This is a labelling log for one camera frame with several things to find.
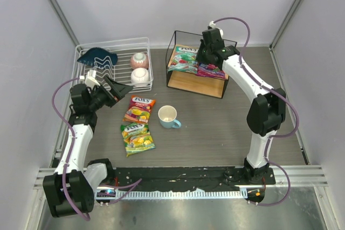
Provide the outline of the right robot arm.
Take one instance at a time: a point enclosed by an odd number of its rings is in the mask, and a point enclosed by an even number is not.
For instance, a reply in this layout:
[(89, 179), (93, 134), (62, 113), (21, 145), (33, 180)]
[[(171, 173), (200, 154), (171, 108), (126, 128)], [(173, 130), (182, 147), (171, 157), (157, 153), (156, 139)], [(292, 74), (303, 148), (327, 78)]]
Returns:
[(251, 144), (238, 180), (253, 183), (260, 182), (268, 173), (271, 137), (285, 121), (286, 104), (270, 92), (271, 86), (265, 89), (264, 81), (252, 69), (245, 68), (245, 62), (241, 61), (239, 55), (236, 47), (225, 45), (220, 29), (208, 27), (202, 32), (196, 60), (218, 67), (237, 83), (251, 101), (246, 117), (252, 131)]

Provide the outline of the purple berries candy bag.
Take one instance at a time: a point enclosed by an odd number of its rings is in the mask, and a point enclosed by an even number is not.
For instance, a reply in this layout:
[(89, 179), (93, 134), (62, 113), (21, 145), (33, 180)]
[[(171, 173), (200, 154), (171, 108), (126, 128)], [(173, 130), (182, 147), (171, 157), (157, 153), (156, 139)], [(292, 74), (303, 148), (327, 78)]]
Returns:
[(225, 73), (213, 64), (199, 63), (196, 75), (207, 78), (226, 79)]

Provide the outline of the teal mint candy bag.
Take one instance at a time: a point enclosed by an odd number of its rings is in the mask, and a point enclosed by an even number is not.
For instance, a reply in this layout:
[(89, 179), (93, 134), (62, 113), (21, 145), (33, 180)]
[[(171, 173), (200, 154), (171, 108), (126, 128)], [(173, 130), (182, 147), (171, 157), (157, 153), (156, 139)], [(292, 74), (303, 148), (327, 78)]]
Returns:
[(190, 74), (197, 74), (197, 52), (197, 48), (184, 45), (176, 45), (168, 64), (168, 71), (179, 71)]

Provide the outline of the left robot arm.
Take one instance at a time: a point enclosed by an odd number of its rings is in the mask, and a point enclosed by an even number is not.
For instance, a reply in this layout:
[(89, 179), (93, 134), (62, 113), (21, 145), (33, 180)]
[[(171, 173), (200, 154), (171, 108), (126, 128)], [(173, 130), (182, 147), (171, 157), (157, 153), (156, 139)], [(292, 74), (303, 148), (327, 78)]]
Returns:
[(104, 80), (110, 89), (98, 83), (94, 76), (76, 78), (77, 84), (70, 88), (71, 114), (68, 119), (58, 114), (68, 127), (68, 138), (54, 173), (43, 180), (46, 200), (55, 218), (77, 214), (89, 221), (97, 187), (115, 176), (107, 158), (84, 165), (95, 132), (97, 111), (103, 106), (113, 107), (133, 89), (108, 76)]

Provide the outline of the light blue mug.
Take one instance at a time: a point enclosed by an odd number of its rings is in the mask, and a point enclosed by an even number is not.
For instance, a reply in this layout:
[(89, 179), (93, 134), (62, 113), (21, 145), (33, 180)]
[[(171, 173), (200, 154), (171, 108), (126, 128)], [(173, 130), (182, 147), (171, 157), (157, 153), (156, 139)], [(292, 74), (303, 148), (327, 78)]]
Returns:
[(170, 129), (179, 129), (182, 124), (179, 120), (177, 120), (177, 110), (173, 106), (162, 106), (158, 110), (158, 117), (161, 123), (161, 126)]

